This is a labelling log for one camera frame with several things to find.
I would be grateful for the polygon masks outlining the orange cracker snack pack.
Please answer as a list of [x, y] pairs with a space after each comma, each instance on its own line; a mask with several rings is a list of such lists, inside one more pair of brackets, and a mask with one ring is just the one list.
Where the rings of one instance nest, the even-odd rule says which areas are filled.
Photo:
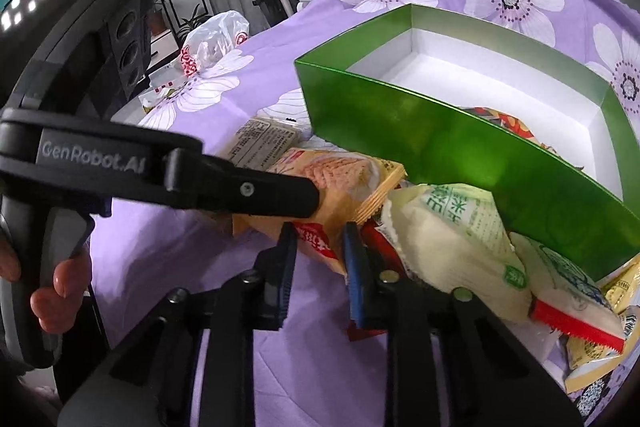
[[320, 192], [318, 210], [293, 222], [298, 249], [345, 275], [342, 235], [346, 223], [362, 227], [380, 210], [386, 196], [405, 178], [399, 162], [337, 150], [291, 147], [270, 168], [272, 173], [302, 176]]

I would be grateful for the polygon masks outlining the potted green plant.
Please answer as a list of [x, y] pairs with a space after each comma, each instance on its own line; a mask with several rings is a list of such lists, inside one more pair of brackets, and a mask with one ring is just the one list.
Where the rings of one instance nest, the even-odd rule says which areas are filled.
[[153, 0], [153, 5], [155, 11], [162, 14], [162, 17], [168, 23], [179, 48], [186, 42], [186, 37], [190, 32], [203, 25], [210, 17], [207, 9], [203, 8], [199, 3], [194, 5], [191, 14], [185, 17], [178, 15], [171, 0]]

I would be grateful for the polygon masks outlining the colourful orange snack pack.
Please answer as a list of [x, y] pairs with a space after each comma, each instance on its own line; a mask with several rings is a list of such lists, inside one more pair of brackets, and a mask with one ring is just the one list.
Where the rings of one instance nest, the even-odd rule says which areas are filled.
[[554, 156], [561, 157], [557, 150], [554, 147], [548, 144], [544, 144], [544, 142], [540, 142], [536, 136], [533, 134], [532, 130], [524, 124], [521, 119], [518, 119], [510, 114], [500, 112], [500, 110], [495, 110], [489, 107], [463, 107], [463, 110], [466, 113], [471, 115], [480, 117], [489, 122], [489, 124], [493, 124], [499, 128], [502, 128], [506, 131], [510, 131], [511, 133], [519, 136], [520, 138], [532, 142], [538, 147], [546, 150], [548, 153], [553, 154]]

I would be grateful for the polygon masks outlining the purple floral tablecloth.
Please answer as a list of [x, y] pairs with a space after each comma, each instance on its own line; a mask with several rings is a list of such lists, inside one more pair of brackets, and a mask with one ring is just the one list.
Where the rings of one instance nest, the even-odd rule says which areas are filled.
[[[490, 0], [410, 0], [487, 18]], [[620, 0], [532, 0], [522, 33], [591, 67], [604, 78], [613, 54], [637, 56], [625, 36], [639, 13]], [[149, 115], [153, 126], [190, 134], [221, 150], [250, 117], [305, 120], [294, 62], [323, 41], [385, 12], [382, 1], [314, 0], [286, 22], [249, 38]], [[199, 293], [248, 269], [269, 239], [232, 236], [203, 213], [114, 202], [91, 239], [93, 291], [106, 335], [122, 338], [168, 291]], [[377, 426], [384, 416], [385, 340], [348, 338], [341, 275], [299, 257], [290, 313], [280, 332], [255, 337], [255, 407], [261, 426]]]

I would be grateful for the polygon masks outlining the green white rice snack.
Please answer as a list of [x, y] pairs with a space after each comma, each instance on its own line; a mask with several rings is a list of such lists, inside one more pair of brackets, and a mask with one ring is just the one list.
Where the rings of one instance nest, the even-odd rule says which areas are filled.
[[461, 183], [398, 188], [381, 219], [411, 275], [443, 293], [469, 289], [503, 321], [528, 320], [526, 270], [490, 192]]

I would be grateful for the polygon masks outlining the white red plastic bag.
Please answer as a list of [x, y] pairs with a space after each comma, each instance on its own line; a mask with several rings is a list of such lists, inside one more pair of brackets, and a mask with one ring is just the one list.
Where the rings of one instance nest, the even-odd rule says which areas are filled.
[[250, 22], [239, 12], [227, 11], [209, 17], [186, 35], [178, 55], [151, 77], [150, 87], [138, 99], [143, 112], [175, 94], [199, 72], [220, 62], [250, 36]]

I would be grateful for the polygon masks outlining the green cardboard box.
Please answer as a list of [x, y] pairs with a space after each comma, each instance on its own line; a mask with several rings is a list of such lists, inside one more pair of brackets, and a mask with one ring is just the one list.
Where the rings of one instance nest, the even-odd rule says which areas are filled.
[[[494, 196], [507, 229], [600, 279], [638, 254], [639, 147], [611, 86], [518, 32], [406, 5], [300, 56], [316, 135], [405, 166], [413, 183]], [[561, 157], [463, 107], [526, 124]]]

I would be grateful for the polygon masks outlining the beige text label snack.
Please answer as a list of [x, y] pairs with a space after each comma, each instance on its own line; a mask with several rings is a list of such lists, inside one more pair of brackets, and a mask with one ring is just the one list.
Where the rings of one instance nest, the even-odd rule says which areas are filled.
[[250, 118], [218, 153], [235, 167], [268, 170], [302, 137], [298, 129], [275, 120]]

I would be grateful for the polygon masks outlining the white blue red snack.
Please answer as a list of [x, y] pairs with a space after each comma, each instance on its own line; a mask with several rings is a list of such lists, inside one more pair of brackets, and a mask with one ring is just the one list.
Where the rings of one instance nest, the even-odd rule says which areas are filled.
[[511, 233], [510, 239], [533, 296], [529, 317], [565, 335], [622, 352], [623, 320], [592, 278], [544, 244], [518, 233]]

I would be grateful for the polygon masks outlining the gold snack pack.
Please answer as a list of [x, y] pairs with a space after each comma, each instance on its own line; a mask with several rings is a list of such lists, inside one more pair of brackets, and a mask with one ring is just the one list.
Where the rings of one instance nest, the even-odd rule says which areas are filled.
[[616, 314], [622, 313], [639, 292], [639, 256], [634, 256], [598, 282], [605, 300]]

